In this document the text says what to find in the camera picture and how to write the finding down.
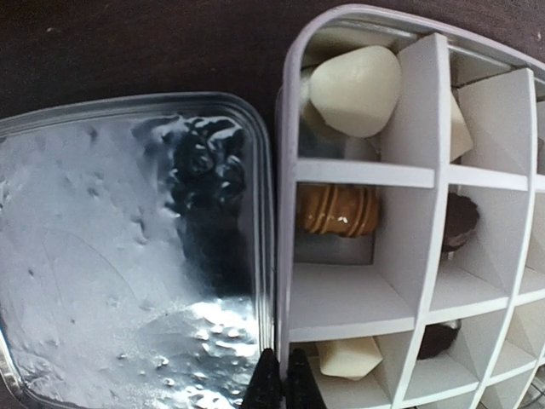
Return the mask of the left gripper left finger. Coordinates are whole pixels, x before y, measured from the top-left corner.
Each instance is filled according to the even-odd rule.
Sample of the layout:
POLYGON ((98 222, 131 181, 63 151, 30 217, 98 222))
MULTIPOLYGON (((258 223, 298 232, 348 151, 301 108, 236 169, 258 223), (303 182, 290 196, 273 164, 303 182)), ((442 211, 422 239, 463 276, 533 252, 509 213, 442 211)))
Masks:
POLYGON ((277 356, 272 349, 264 349, 246 389, 242 409, 279 409, 281 398, 277 356))

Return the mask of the metal tin lid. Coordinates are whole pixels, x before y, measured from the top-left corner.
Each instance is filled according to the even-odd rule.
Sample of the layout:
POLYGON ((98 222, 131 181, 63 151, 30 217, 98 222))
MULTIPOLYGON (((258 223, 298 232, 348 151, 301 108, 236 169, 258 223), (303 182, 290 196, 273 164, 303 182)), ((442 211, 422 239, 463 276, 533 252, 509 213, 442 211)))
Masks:
POLYGON ((275 341, 267 128, 219 92, 1 122, 1 377, 25 408, 238 408, 275 341))

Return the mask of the white compartment tin box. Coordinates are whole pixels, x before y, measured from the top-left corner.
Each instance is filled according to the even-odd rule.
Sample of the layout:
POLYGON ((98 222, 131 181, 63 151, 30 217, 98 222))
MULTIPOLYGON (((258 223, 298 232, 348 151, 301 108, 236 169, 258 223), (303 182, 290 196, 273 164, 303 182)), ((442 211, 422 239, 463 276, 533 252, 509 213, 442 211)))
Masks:
POLYGON ((304 349, 329 408, 516 408, 544 362, 544 65, 473 32, 370 5, 313 19, 278 101, 278 353, 304 349), (325 124, 308 81, 383 46, 398 103, 368 138, 325 124), (373 234, 298 228, 300 183, 374 187, 373 234), (480 219, 442 253, 448 193, 480 219))

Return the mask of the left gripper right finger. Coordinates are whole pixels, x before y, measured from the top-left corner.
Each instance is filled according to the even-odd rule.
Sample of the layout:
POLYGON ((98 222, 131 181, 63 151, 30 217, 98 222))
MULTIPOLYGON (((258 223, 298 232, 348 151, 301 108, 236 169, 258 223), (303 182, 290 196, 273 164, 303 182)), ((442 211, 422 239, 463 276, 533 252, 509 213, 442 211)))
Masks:
POLYGON ((294 349, 290 353, 285 398, 287 409, 327 408, 302 349, 294 349))

